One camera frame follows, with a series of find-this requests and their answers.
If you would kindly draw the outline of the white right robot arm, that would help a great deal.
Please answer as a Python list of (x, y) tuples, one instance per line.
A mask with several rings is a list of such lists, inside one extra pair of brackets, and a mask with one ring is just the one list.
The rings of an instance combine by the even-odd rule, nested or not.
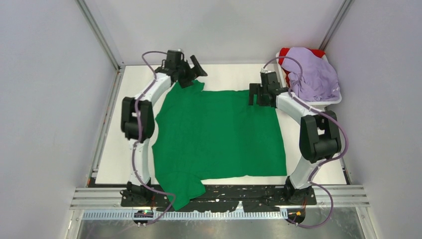
[(277, 108), (300, 126), (301, 158), (284, 185), (284, 198), (294, 205), (312, 187), (311, 181), (322, 161), (332, 159), (342, 148), (336, 114), (317, 110), (294, 96), (287, 87), (281, 86), (274, 71), (262, 70), (260, 77), (260, 83), (249, 85), (248, 104)]

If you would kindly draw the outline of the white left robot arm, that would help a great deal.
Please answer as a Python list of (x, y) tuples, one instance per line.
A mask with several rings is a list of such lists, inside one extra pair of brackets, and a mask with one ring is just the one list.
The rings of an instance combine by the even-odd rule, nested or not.
[(123, 98), (121, 105), (120, 129), (131, 148), (131, 176), (122, 196), (133, 197), (141, 206), (149, 205), (154, 194), (159, 193), (151, 187), (148, 169), (148, 147), (155, 130), (154, 105), (174, 84), (186, 88), (198, 77), (207, 76), (195, 55), (186, 60), (181, 50), (168, 50), (164, 54), (165, 59), (156, 69), (146, 63), (152, 71), (152, 80), (136, 96)]

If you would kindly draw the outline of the green t-shirt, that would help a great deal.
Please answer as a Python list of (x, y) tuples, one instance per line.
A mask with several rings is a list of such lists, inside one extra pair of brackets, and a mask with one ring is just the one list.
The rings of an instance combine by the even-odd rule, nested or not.
[(206, 191), (203, 180), (286, 176), (286, 152), (274, 108), (249, 105), (247, 90), (175, 85), (156, 116), (155, 178), (175, 210)]

